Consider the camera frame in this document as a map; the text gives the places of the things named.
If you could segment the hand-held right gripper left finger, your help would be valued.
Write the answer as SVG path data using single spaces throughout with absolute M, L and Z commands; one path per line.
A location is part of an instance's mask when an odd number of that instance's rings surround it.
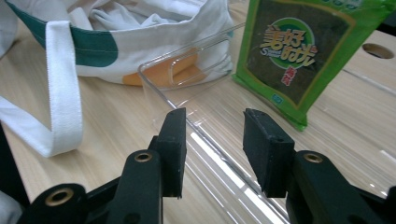
M 182 196 L 186 110 L 169 112 L 147 149 L 128 156 L 106 224 L 163 224 L 163 198 Z

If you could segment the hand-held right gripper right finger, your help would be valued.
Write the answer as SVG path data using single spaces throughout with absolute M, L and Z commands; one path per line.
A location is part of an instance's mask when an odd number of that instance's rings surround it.
M 244 115 L 248 162 L 265 196 L 286 200 L 290 224 L 388 224 L 385 200 L 349 184 L 325 155 L 295 150 L 266 113 Z

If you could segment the clear plastic tray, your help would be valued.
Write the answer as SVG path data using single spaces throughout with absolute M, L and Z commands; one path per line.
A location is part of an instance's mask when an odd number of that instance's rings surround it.
M 310 108 L 303 131 L 264 98 L 224 77 L 163 90 L 147 80 L 153 122 L 187 110 L 186 167 L 234 224 L 288 224 L 285 202 L 266 198 L 242 149 L 244 112 L 270 115 L 298 150 L 327 156 L 352 185 L 385 198 L 396 186 L 396 37 L 375 31 Z

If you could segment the green seaweed snack packet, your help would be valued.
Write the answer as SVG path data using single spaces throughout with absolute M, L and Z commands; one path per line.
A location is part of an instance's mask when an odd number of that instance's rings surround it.
M 297 130 L 396 0 L 250 0 L 233 79 Z

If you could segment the white cloth tote bag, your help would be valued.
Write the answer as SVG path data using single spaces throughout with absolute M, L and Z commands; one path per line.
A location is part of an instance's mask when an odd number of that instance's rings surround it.
M 228 0 L 0 0 L 0 57 L 23 22 L 47 57 L 50 125 L 0 96 L 0 120 L 44 157 L 79 147 L 78 77 L 129 84 L 156 56 L 233 27 Z

